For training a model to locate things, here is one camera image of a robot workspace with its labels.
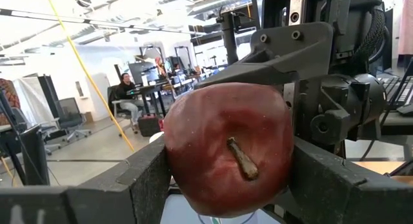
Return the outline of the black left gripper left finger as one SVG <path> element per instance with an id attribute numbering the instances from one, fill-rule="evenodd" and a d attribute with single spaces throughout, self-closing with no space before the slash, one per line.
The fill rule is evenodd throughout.
<path id="1" fill-rule="evenodd" d="M 159 137 L 77 187 L 1 189 L 1 223 L 160 223 L 169 184 Z"/>

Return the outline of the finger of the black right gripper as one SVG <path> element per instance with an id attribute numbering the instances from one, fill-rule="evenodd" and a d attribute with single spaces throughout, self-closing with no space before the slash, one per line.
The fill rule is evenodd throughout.
<path id="1" fill-rule="evenodd" d="M 282 85 L 328 74 L 334 31 L 325 22 L 265 28 L 251 37 L 251 53 L 198 83 Z"/>

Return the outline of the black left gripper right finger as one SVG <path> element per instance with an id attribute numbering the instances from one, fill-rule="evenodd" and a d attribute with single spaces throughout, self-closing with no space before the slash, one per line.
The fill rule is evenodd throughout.
<path id="1" fill-rule="evenodd" d="M 412 186 L 294 143 L 288 190 L 275 202 L 303 223 L 412 223 Z"/>

